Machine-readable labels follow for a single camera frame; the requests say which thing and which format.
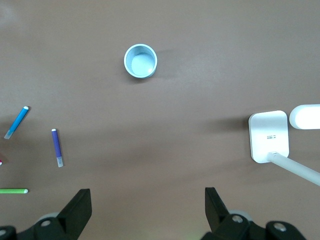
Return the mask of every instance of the green marker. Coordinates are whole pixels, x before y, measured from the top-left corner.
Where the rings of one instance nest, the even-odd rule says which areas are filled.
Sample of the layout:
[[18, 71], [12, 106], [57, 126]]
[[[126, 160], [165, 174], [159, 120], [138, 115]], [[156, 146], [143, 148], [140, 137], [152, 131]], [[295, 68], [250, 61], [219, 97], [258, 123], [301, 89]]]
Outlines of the green marker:
[[0, 188], [0, 194], [26, 194], [26, 188]]

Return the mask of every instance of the table surface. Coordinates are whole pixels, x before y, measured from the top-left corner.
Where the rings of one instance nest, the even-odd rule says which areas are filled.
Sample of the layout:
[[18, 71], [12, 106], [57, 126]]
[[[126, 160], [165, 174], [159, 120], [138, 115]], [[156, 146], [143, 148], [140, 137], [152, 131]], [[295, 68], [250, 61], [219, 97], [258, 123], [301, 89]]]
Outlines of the table surface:
[[[320, 239], [320, 189], [251, 159], [248, 119], [319, 104], [320, 1], [0, 2], [1, 225], [25, 230], [90, 188], [85, 239], [198, 240], [205, 187], [260, 226]], [[151, 46], [148, 79], [126, 50]], [[58, 168], [51, 129], [59, 131]], [[289, 126], [289, 157], [320, 171], [319, 130]]]

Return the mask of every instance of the cup rim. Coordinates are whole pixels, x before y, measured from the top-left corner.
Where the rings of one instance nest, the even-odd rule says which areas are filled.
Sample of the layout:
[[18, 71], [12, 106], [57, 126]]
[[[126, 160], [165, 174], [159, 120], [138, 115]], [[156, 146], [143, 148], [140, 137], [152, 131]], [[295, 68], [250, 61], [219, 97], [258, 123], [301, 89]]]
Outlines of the cup rim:
[[[149, 49], [152, 52], [153, 56], [154, 56], [154, 66], [152, 68], [152, 71], [150, 73], [146, 74], [146, 75], [136, 75], [133, 72], [131, 72], [129, 70], [128, 66], [127, 66], [127, 61], [126, 61], [127, 60], [127, 55], [133, 48], [136, 48], [136, 47], [145, 47], [145, 48]], [[135, 44], [135, 45], [129, 47], [129, 49], [125, 52], [123, 61], [124, 61], [124, 67], [125, 67], [126, 71], [130, 75], [132, 75], [133, 77], [139, 78], [139, 79], [145, 79], [145, 78], [148, 78], [148, 77], [152, 76], [155, 73], [155, 70], [156, 70], [156, 67], [157, 67], [157, 64], [158, 64], [158, 58], [157, 58], [156, 52], [152, 49], [152, 47], [150, 47], [150, 46], [148, 46], [148, 45], [146, 45], [144, 43], [138, 43], [138, 44]]]

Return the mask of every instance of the blue marker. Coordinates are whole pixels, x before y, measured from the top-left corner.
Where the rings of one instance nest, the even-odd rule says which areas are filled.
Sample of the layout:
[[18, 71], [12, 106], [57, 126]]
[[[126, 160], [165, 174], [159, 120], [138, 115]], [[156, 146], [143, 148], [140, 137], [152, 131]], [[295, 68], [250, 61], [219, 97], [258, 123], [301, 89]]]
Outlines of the blue marker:
[[62, 154], [61, 154], [61, 149], [60, 149], [60, 143], [59, 143], [59, 138], [58, 138], [58, 131], [57, 129], [52, 129], [52, 138], [53, 138], [53, 144], [54, 144], [54, 150], [55, 150], [55, 156], [56, 160], [58, 162], [58, 167], [61, 168], [64, 166], [64, 163], [62, 162]]
[[10, 139], [11, 138], [12, 134], [14, 134], [15, 130], [17, 129], [19, 124], [22, 122], [22, 120], [24, 119], [24, 117], [26, 116], [28, 111], [29, 111], [29, 107], [28, 106], [24, 106], [22, 108], [21, 112], [19, 113], [19, 115], [16, 117], [16, 119], [12, 123], [9, 131], [4, 136], [5, 139]]

